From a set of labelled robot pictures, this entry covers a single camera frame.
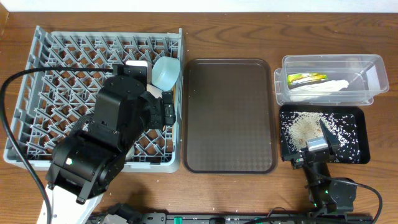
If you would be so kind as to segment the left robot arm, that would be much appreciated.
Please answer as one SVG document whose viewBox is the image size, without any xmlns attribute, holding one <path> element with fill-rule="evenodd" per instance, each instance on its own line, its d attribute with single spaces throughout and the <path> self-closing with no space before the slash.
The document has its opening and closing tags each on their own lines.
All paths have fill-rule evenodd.
<svg viewBox="0 0 398 224">
<path fill-rule="evenodd" d="M 147 129 L 175 123 L 174 94 L 156 98 L 145 79 L 116 75 L 99 90 L 94 112 L 82 116 L 57 143 L 46 175 L 39 223 L 85 222 L 96 201 L 124 169 L 126 156 Z"/>
</svg>

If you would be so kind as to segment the green yellow snack wrapper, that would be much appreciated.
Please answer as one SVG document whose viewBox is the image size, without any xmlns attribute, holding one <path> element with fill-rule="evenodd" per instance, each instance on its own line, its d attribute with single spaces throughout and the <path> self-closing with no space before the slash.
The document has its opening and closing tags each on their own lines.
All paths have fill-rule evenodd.
<svg viewBox="0 0 398 224">
<path fill-rule="evenodd" d="M 287 75 L 287 85 L 290 89 L 325 81 L 328 81 L 328 75 L 324 73 L 295 73 Z"/>
</svg>

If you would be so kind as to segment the white cup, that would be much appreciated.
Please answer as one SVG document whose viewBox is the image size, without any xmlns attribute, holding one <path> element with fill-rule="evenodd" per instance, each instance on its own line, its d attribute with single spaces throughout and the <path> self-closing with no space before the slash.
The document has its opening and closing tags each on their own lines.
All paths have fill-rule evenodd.
<svg viewBox="0 0 398 224">
<path fill-rule="evenodd" d="M 132 161 L 135 155 L 135 146 L 132 146 L 128 153 L 126 154 L 126 161 Z"/>
</svg>

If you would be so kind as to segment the white napkin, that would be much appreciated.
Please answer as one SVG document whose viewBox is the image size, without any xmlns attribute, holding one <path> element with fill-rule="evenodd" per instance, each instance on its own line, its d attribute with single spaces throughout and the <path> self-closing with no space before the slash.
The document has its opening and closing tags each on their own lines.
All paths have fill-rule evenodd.
<svg viewBox="0 0 398 224">
<path fill-rule="evenodd" d="M 347 88 L 349 85 L 346 80 L 331 80 L 327 82 L 304 85 L 291 90 L 291 101 L 305 101 L 321 96 L 330 95 Z"/>
</svg>

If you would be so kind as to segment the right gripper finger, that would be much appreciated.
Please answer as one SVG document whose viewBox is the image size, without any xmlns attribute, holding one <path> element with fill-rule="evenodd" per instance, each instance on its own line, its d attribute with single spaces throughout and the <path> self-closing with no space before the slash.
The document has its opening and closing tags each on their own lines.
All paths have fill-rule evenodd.
<svg viewBox="0 0 398 224">
<path fill-rule="evenodd" d="M 293 152 L 290 150 L 284 133 L 280 134 L 281 143 L 281 157 L 283 161 L 296 161 L 300 159 L 300 154 L 298 152 Z"/>
<path fill-rule="evenodd" d="M 328 144 L 328 147 L 330 149 L 339 149 L 340 148 L 339 139 L 326 127 L 326 125 L 322 120 L 320 120 L 320 127 L 323 133 L 323 137 L 325 138 L 326 143 Z"/>
</svg>

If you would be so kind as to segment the light blue bowl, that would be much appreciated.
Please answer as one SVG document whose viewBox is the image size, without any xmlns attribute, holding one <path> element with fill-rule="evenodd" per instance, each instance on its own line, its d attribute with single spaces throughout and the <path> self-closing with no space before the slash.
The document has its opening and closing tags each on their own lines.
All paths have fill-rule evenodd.
<svg viewBox="0 0 398 224">
<path fill-rule="evenodd" d="M 151 83 L 163 91 L 170 91 L 178 80 L 180 70 L 177 58 L 161 57 L 153 66 Z"/>
</svg>

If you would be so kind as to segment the rice and nuts pile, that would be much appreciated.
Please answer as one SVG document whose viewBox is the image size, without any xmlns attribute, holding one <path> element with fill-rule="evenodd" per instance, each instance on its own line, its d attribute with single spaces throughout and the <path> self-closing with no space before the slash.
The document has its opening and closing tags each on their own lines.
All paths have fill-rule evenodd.
<svg viewBox="0 0 398 224">
<path fill-rule="evenodd" d="M 307 146 L 306 141 L 322 137 L 320 123 L 324 123 L 340 142 L 335 162 L 361 162 L 358 127 L 352 114 L 283 111 L 280 120 L 281 130 L 291 151 L 299 152 Z"/>
</svg>

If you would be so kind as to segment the white bowl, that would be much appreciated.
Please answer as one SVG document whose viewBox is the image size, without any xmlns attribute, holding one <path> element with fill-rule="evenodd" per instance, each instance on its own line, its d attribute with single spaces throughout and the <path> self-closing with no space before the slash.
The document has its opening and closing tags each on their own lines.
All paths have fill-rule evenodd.
<svg viewBox="0 0 398 224">
<path fill-rule="evenodd" d="M 162 90 L 157 88 L 156 86 L 153 86 L 151 84 L 147 84 L 146 89 L 149 93 L 151 93 L 155 98 L 161 98 L 162 97 Z"/>
</svg>

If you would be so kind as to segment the wooden chopstick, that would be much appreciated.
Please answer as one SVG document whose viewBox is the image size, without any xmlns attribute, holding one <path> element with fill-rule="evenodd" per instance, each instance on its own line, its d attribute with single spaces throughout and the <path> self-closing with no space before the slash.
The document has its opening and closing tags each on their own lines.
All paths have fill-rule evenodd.
<svg viewBox="0 0 398 224">
<path fill-rule="evenodd" d="M 173 106 L 174 106 L 174 108 L 175 108 L 175 107 L 176 107 L 176 105 L 175 105 L 175 103 L 176 103 L 176 99 L 175 99 L 175 97 L 176 97 L 176 85 L 173 86 L 173 88 L 172 88 L 172 93 L 173 93 L 173 97 L 172 97 L 172 99 L 173 99 Z"/>
</svg>

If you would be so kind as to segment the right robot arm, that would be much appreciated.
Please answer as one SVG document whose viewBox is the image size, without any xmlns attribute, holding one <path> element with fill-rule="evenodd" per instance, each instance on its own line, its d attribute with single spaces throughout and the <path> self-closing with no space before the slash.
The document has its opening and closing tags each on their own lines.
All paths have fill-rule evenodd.
<svg viewBox="0 0 398 224">
<path fill-rule="evenodd" d="M 294 169 L 303 169 L 307 179 L 310 201 L 315 208 L 310 217 L 339 216 L 354 210 L 356 186 L 348 178 L 333 179 L 327 163 L 335 159 L 340 148 L 338 138 L 320 121 L 323 136 L 306 141 L 306 146 L 293 151 L 284 132 L 281 132 L 282 160 L 291 163 Z"/>
</svg>

